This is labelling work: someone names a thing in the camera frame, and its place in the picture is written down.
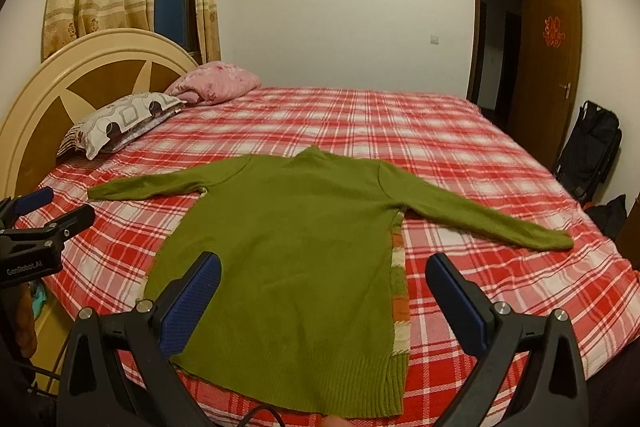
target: red plaid sheet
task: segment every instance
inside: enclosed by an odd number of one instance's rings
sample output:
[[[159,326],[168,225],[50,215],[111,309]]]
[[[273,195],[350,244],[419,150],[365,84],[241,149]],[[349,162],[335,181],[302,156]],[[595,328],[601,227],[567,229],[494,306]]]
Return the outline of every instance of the red plaid sheet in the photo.
[[[388,160],[471,200],[567,230],[575,240],[571,253],[534,253],[407,219],[403,233],[412,347],[404,414],[355,421],[357,426],[433,424],[474,366],[424,281],[426,260],[439,251],[490,299],[507,301],[518,312],[567,310],[587,377],[637,336],[638,274],[548,171],[475,106],[450,96],[263,88],[223,105],[188,108],[116,155],[56,168],[43,182],[55,190],[54,203],[23,223],[42,225],[85,203],[87,187],[120,176],[184,169],[247,153],[292,156],[312,144],[341,155]],[[130,309],[155,252],[196,197],[92,203],[94,227],[67,245],[65,269],[47,280],[68,313],[76,315],[83,306],[101,314]],[[507,407],[525,359],[521,355],[511,366],[490,411],[492,423]],[[217,423],[235,425],[254,406],[250,399],[208,383],[183,380]],[[286,413],[284,420],[289,426],[311,427],[320,417]],[[254,423],[272,424],[267,414]]]

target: person's hand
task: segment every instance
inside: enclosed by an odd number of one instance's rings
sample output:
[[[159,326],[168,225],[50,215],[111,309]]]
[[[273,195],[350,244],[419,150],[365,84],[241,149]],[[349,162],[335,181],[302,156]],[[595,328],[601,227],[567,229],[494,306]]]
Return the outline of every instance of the person's hand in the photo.
[[[31,292],[27,283],[20,285],[20,299],[15,309],[15,342],[25,359],[30,359],[38,347]]]
[[[337,416],[327,416],[320,422],[320,427],[353,427],[353,425]]]

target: wooden headboard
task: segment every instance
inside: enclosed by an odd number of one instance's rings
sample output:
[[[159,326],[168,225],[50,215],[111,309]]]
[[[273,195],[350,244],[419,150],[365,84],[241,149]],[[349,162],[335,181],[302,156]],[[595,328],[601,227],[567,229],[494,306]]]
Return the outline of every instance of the wooden headboard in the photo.
[[[0,128],[0,198],[31,192],[85,115],[132,92],[164,91],[196,66],[169,39],[131,28],[86,35],[51,55]]]

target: pink pillow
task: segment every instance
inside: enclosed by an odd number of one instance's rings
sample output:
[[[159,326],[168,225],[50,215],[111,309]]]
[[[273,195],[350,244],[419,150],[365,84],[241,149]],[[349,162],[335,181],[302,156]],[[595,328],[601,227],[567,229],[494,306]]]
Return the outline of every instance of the pink pillow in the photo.
[[[186,103],[213,105],[260,87],[260,78],[226,62],[208,62],[184,74],[164,92]]]

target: black bag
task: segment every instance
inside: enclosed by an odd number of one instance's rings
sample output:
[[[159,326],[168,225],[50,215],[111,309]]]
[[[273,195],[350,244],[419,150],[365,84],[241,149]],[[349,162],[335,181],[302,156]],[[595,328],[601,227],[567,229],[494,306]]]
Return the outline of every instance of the black bag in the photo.
[[[580,204],[588,203],[609,175],[621,141],[618,117],[596,103],[585,102],[554,168],[556,180]]]
[[[603,235],[616,240],[626,221],[626,195],[622,194],[607,204],[585,210]]]

